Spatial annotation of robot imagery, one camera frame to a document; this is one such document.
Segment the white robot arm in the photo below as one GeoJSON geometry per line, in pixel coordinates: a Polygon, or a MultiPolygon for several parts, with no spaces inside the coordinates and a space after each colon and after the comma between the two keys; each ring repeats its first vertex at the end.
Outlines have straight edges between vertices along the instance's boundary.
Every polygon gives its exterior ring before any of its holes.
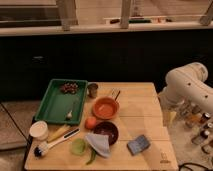
{"type": "Polygon", "coordinates": [[[186,100],[213,114],[213,88],[205,84],[207,78],[208,70],[199,62],[172,69],[166,74],[166,86],[158,94],[164,126],[171,122],[170,112],[177,110],[186,100]]]}

